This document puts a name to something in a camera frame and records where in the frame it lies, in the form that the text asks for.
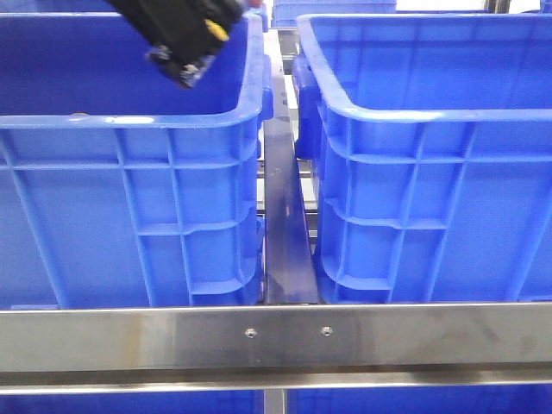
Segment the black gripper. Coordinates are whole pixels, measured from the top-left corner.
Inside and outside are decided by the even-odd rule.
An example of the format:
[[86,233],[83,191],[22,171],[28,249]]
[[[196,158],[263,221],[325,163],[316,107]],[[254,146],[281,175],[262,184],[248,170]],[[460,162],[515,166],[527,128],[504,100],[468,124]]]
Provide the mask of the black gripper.
[[237,1],[111,1],[155,47],[174,56],[215,55],[243,14]]

